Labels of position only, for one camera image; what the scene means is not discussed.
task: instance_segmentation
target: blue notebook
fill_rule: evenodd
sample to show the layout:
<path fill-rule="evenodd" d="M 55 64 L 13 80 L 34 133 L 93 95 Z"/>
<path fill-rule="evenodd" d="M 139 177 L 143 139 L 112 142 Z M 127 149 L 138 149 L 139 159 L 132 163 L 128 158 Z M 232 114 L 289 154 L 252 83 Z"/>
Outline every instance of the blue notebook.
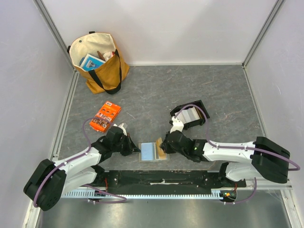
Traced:
<path fill-rule="evenodd" d="M 87 54 L 85 59 L 82 61 L 80 67 L 86 71 L 89 71 L 99 68 L 103 63 L 105 62 L 102 61 L 101 59 L 96 58 L 95 56 L 92 56 L 90 54 Z"/>
<path fill-rule="evenodd" d="M 142 161 L 153 161 L 155 154 L 155 143 L 148 142 L 141 144 Z"/>

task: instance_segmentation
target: orange box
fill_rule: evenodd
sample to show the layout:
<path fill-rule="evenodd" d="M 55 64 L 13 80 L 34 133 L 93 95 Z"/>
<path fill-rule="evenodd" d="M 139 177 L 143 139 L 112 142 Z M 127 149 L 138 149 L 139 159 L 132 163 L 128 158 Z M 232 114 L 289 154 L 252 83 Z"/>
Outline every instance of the orange box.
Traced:
<path fill-rule="evenodd" d="M 101 107 L 101 109 L 99 109 L 95 117 L 104 118 L 112 123 L 116 116 L 119 114 L 120 110 L 120 106 L 113 104 L 112 102 L 106 101 L 105 104 Z M 94 130 L 99 132 L 106 132 L 110 127 L 109 123 L 99 119 L 93 119 L 90 122 L 90 125 Z"/>

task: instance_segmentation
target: purple cable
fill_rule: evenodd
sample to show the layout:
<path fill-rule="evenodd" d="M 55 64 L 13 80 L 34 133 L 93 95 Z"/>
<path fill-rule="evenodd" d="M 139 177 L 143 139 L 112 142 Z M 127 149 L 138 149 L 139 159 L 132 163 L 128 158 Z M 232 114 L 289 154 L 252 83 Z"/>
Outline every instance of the purple cable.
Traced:
<path fill-rule="evenodd" d="M 119 200 L 119 201 L 93 201 L 93 200 L 90 200 L 90 202 L 109 204 L 109 203 L 123 203 L 123 202 L 126 202 L 126 201 L 127 201 L 127 198 L 126 198 L 126 197 L 118 196 L 118 195 L 111 194 L 111 193 L 106 192 L 106 191 L 102 191 L 102 190 L 100 190 L 100 189 L 98 189 L 98 188 L 95 188 L 95 187 L 93 187 L 93 186 L 91 186 L 91 185 L 85 184 L 85 185 L 83 185 L 83 186 L 88 187 L 88 188 L 92 188 L 92 189 L 94 189 L 94 190 L 96 190 L 96 191 L 98 191 L 98 192 L 100 192 L 100 193 L 102 193 L 102 194 L 104 194 L 104 195 L 114 196 L 114 197 L 117 197 L 117 198 L 121 198 L 121 199 L 122 199 L 122 200 Z"/>
<path fill-rule="evenodd" d="M 60 167 L 64 166 L 65 164 L 67 164 L 67 163 L 69 163 L 69 162 L 71 162 L 71 161 L 73 161 L 73 160 L 75 160 L 75 159 L 78 159 L 78 158 L 81 158 L 81 157 L 87 155 L 87 153 L 91 150 L 91 148 L 92 148 L 92 146 L 91 146 L 91 141 L 90 141 L 89 137 L 88 137 L 87 134 L 86 134 L 86 131 L 85 131 L 85 124 L 86 124 L 86 122 L 88 122 L 89 120 L 93 120 L 93 119 L 103 120 L 103 121 L 106 121 L 106 122 L 109 123 L 109 124 L 112 124 L 110 121 L 108 121 L 108 120 L 106 120 L 106 119 L 104 119 L 104 118 L 100 118 L 100 117 L 92 117 L 92 118 L 86 119 L 86 120 L 84 121 L 84 123 L 82 124 L 82 132 L 83 132 L 83 134 L 85 135 L 85 139 L 86 139 L 86 141 L 87 141 L 88 144 L 89 144 L 88 149 L 87 149 L 84 153 L 82 153 L 82 154 L 80 154 L 80 155 L 78 155 L 78 156 L 76 156 L 76 157 L 74 157 L 74 158 L 70 158 L 70 159 L 66 160 L 65 162 L 59 164 L 57 167 L 55 167 L 55 168 L 54 168 L 54 169 L 45 177 L 45 179 L 44 179 L 44 180 L 42 181 L 42 183 L 40 184 L 40 186 L 39 186 L 39 188 L 38 188 L 38 190 L 37 190 L 37 192 L 36 192 L 36 195 L 35 195 L 35 197 L 34 197 L 33 204 L 34 204 L 34 207 L 35 207 L 35 208 L 38 207 L 38 205 L 37 205 L 37 199 L 38 199 L 39 193 L 41 192 L 41 189 L 43 188 L 43 186 L 45 185 L 45 183 L 48 181 L 48 179 L 53 175 L 53 173 L 54 173 L 56 170 L 58 170 Z"/>
<path fill-rule="evenodd" d="M 286 157 L 283 157 L 283 156 L 281 156 L 281 155 L 279 155 L 279 154 L 273 153 L 273 152 L 271 152 L 271 151 L 267 151 L 267 150 L 263 150 L 263 149 L 259 149 L 259 148 L 255 148 L 255 147 L 246 147 L 246 148 L 245 148 L 245 146 L 220 146 L 220 145 L 214 144 L 214 143 L 210 140 L 210 136 L 209 136 L 209 123 L 208 123 L 207 116 L 206 116 L 206 114 L 203 112 L 203 110 L 202 110 L 200 107 L 198 107 L 198 106 L 195 105 L 195 104 L 194 104 L 194 105 L 193 105 L 193 104 L 185 105 L 184 107 L 182 107 L 182 109 L 180 109 L 180 110 L 176 113 L 175 117 L 177 117 L 177 116 L 181 113 L 182 110 L 184 110 L 184 109 L 186 109 L 186 108 L 188 108 L 188 107 L 196 107 L 196 108 L 199 109 L 200 112 L 203 114 L 203 116 L 204 116 L 204 118 L 205 118 L 205 120 L 206 120 L 206 122 L 205 122 L 205 124 L 206 124 L 206 140 L 207 140 L 207 142 L 208 142 L 211 146 L 217 147 L 217 148 L 221 148 L 221 149 L 254 150 L 254 151 L 259 151 L 259 152 L 262 152 L 262 153 L 267 153 L 267 154 L 270 154 L 270 155 L 275 156 L 275 157 L 277 157 L 277 158 L 280 158 L 280 159 L 282 159 L 282 160 L 284 160 L 284 161 L 286 161 L 286 162 L 288 162 L 288 163 L 290 163 L 290 164 L 292 164 L 292 165 L 294 165 L 294 166 L 296 167 L 296 168 L 288 169 L 289 171 L 297 171 L 297 170 L 300 170 L 300 166 L 299 166 L 297 163 L 295 163 L 294 161 L 292 161 L 292 160 L 290 160 L 290 159 L 288 159 L 288 158 L 286 158 Z M 254 180 L 255 180 L 255 186 L 254 186 L 254 189 L 253 189 L 252 194 L 251 194 L 248 198 L 243 199 L 243 200 L 238 201 L 238 202 L 226 202 L 226 204 L 239 204 L 239 203 L 243 203 L 243 202 L 245 202 L 245 201 L 251 199 L 251 198 L 255 195 L 255 193 L 256 193 L 256 191 L 257 191 L 257 182 L 256 182 L 257 179 L 254 178 Z"/>

